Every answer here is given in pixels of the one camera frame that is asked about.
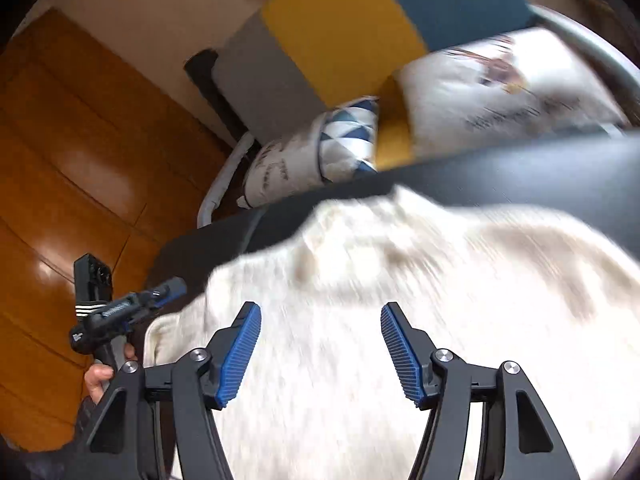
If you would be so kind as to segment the person's left hand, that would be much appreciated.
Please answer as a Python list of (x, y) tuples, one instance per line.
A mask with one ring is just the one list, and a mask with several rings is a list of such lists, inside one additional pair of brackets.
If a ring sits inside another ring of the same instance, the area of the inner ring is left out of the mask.
[(114, 368), (99, 361), (94, 361), (85, 371), (86, 393), (94, 405), (98, 405), (104, 395), (104, 382), (110, 382), (113, 376)]

